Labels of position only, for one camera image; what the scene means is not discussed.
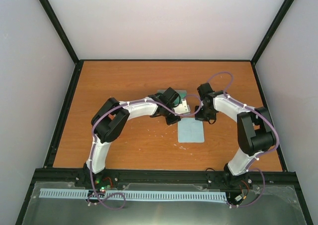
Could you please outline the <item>light blue cleaning cloth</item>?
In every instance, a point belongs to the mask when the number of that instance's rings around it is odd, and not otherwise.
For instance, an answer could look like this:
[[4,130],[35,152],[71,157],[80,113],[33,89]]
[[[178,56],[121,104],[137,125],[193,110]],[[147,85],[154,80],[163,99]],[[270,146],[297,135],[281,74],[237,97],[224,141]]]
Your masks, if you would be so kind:
[[194,118],[182,118],[177,123],[177,134],[179,143],[203,143],[203,122]]

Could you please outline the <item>grey glasses case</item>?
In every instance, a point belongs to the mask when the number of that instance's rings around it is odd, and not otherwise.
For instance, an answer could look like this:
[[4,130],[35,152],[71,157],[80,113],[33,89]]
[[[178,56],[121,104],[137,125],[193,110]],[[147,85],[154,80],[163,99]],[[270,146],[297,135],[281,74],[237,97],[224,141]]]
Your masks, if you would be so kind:
[[[157,90],[157,93],[164,93],[165,91],[166,91],[166,89],[159,89],[159,90]],[[186,90],[175,89],[175,91],[179,94],[181,100],[183,100],[187,95]]]

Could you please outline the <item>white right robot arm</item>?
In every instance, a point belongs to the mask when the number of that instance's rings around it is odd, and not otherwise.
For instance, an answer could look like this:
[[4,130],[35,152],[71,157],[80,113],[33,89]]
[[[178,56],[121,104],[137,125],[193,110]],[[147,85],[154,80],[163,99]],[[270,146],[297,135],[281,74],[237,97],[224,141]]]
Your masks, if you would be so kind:
[[222,90],[214,91],[209,83],[200,85],[197,91],[201,103],[195,107],[198,111],[195,114],[196,120],[214,124],[217,113],[223,113],[237,123],[239,149],[224,166],[221,179],[224,185],[233,187],[244,178],[250,166],[262,154],[278,147],[278,134],[272,125],[268,109],[247,106]]

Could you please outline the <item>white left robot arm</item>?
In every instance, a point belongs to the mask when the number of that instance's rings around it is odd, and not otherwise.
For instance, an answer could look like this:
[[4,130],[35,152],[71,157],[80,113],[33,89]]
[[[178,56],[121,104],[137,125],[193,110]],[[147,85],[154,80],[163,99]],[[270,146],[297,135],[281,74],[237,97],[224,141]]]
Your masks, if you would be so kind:
[[86,181],[91,186],[99,186],[103,182],[105,161],[111,144],[118,139],[127,121],[149,116],[163,116],[168,125],[180,121],[175,108],[182,104],[177,91],[169,87],[163,93],[149,95],[134,101],[118,101],[109,98],[91,120],[92,147],[86,165],[89,172]]

